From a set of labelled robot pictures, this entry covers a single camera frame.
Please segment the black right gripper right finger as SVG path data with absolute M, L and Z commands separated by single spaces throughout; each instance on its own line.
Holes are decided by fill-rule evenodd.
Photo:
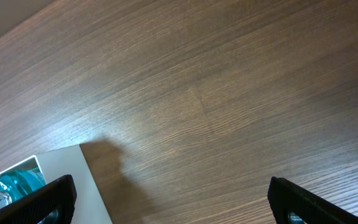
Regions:
M 358 224 L 358 217 L 282 177 L 272 177 L 268 202 L 278 224 Z

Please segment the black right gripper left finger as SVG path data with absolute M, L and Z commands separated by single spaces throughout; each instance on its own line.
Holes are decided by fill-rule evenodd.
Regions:
M 63 175 L 24 198 L 0 209 L 0 224 L 39 223 L 57 211 L 57 224 L 70 224 L 76 202 L 71 175 Z

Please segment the blue Listerine mouthwash bottle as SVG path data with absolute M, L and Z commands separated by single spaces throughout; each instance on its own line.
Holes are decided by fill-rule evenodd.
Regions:
M 0 209 L 46 185 L 39 168 L 13 170 L 0 176 Z

